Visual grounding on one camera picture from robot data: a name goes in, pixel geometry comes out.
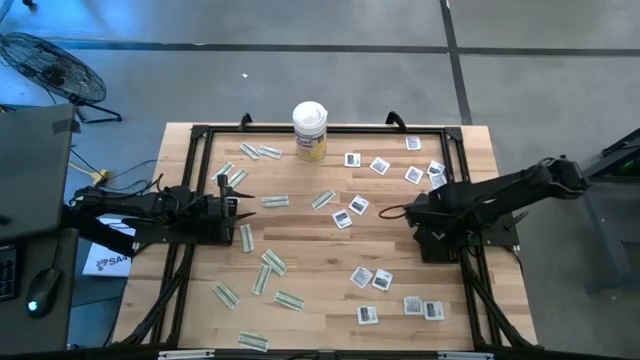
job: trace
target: computer mouse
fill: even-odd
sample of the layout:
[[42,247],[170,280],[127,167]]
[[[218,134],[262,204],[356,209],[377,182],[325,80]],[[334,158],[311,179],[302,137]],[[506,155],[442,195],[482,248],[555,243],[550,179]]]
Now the computer mouse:
[[41,318],[49,313],[56,300],[60,275],[54,268],[40,271],[34,276],[26,294],[25,308],[32,318]]

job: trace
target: metal stand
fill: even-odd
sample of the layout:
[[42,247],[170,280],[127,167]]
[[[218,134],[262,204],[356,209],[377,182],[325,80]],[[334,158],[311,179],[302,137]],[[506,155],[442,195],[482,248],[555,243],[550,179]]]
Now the metal stand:
[[[82,121],[83,124],[96,124],[96,123],[102,123],[102,122],[112,122],[112,121],[121,122],[122,121],[122,116],[119,113],[109,109],[105,109],[95,104],[89,104],[79,99],[76,95],[69,96],[69,102],[76,106],[76,114],[78,114],[78,117],[80,118],[80,121]],[[96,110],[106,112],[107,114],[115,115],[115,117],[98,119],[98,120],[87,120],[87,118],[80,112],[80,109],[79,109],[80,106],[88,106],[90,108],[94,108]]]

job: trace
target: sticker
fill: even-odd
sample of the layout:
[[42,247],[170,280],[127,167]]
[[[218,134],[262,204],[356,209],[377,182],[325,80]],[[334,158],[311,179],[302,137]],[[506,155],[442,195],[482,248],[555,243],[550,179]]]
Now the sticker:
[[267,281],[269,281],[269,275],[271,275],[271,266],[260,264],[260,270],[258,271],[258,278],[256,283],[253,284],[252,293],[256,295],[262,295],[267,288]]
[[242,235],[242,250],[244,252],[252,252],[253,234],[251,234],[251,225],[240,225],[240,234]]
[[377,324],[378,315],[375,306],[358,307],[358,325]]
[[282,150],[274,149],[265,145],[260,145],[258,152],[264,156],[280,160],[282,158]]
[[276,297],[273,300],[278,304],[284,305],[289,309],[293,309],[295,311],[302,311],[302,307],[304,306],[304,300],[291,294],[287,294],[284,291],[278,291]]
[[344,154],[344,166],[346,167],[360,167],[360,154],[345,153]]
[[440,164],[435,160],[431,160],[429,164],[429,168],[427,168],[427,172],[429,175],[439,175],[444,173],[444,165]]
[[422,144],[420,143],[419,136],[407,136],[405,138],[407,143],[407,150],[420,150],[422,149]]
[[269,196],[262,198],[262,207],[273,208],[289,206],[289,195]]
[[369,201],[365,200],[360,195],[356,195],[353,200],[351,200],[351,204],[349,204],[349,209],[358,215],[364,214],[364,211],[369,207]]
[[338,229],[344,229],[352,224],[351,218],[349,217],[349,214],[347,214],[347,210],[340,210],[331,216],[333,216],[333,221],[336,222]]
[[429,174],[429,180],[431,180],[431,190],[435,190],[447,184],[447,178],[443,174],[438,174],[438,175]]
[[353,274],[351,275],[350,280],[351,282],[356,284],[356,286],[359,287],[360,289],[364,289],[372,277],[373,277],[373,273],[371,271],[361,266],[358,266],[356,271],[354,271]]
[[279,276],[284,275],[287,271],[287,264],[285,264],[278,255],[271,251],[271,249],[268,249],[264,254],[262,254],[262,260],[264,260],[267,265],[271,266],[273,271],[275,271]]
[[233,174],[231,179],[229,179],[229,183],[227,185],[231,186],[232,188],[238,186],[238,184],[240,184],[240,181],[246,178],[248,174],[249,173],[245,169],[240,169],[236,171],[236,173]]
[[233,309],[238,305],[240,299],[236,296],[236,294],[229,289],[227,285],[225,285],[222,281],[218,283],[218,285],[213,289],[213,292],[218,295],[218,298],[227,305],[229,309]]
[[254,149],[253,146],[247,143],[242,143],[242,145],[240,145],[240,150],[242,150],[245,155],[252,158],[253,160],[258,160],[262,157],[262,155],[260,155],[260,153],[256,149]]
[[444,320],[444,310],[440,301],[425,301],[423,303],[424,318],[427,320]]
[[420,183],[420,179],[422,179],[422,175],[424,175],[424,171],[416,167],[409,166],[409,170],[407,170],[404,178],[407,179],[407,181],[418,185]]
[[269,340],[266,337],[247,331],[240,331],[238,343],[249,349],[267,352],[269,348]]
[[311,203],[311,207],[313,208],[313,210],[318,210],[329,203],[329,201],[331,201],[331,199],[333,199],[334,197],[336,197],[336,193],[333,192],[333,190],[327,190]]
[[218,170],[211,177],[211,180],[213,180],[213,182],[217,184],[218,183],[218,175],[227,175],[229,173],[229,171],[231,171],[231,169],[233,169],[233,164],[227,161],[226,163],[224,163],[224,165],[222,165],[220,170]]
[[391,286],[392,279],[393,279],[393,275],[391,275],[391,273],[386,272],[382,269],[378,269],[378,271],[376,272],[376,277],[373,278],[373,282],[371,283],[371,286],[373,286],[376,289],[380,289],[382,291],[387,291]]
[[373,162],[371,163],[370,168],[373,169],[373,171],[377,172],[380,175],[384,175],[387,170],[389,170],[389,167],[391,165],[389,165],[388,162],[380,159],[380,158],[375,158],[375,160],[373,160]]
[[405,315],[422,315],[422,299],[419,296],[407,296],[404,298]]

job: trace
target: desk fan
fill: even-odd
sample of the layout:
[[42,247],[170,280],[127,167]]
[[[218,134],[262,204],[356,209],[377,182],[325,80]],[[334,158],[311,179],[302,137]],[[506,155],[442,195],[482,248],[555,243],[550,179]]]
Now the desk fan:
[[107,97],[107,87],[100,76],[50,42],[25,33],[9,33],[0,37],[0,55],[12,68],[48,92],[68,99],[76,106],[88,106],[115,115],[86,120],[77,111],[83,123],[122,121],[117,112],[95,105]]

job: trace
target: keyboard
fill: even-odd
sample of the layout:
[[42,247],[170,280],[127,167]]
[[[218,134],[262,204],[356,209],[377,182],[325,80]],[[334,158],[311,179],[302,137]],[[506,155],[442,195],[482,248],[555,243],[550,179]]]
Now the keyboard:
[[0,301],[18,296],[16,285],[16,260],[18,250],[13,244],[0,246]]

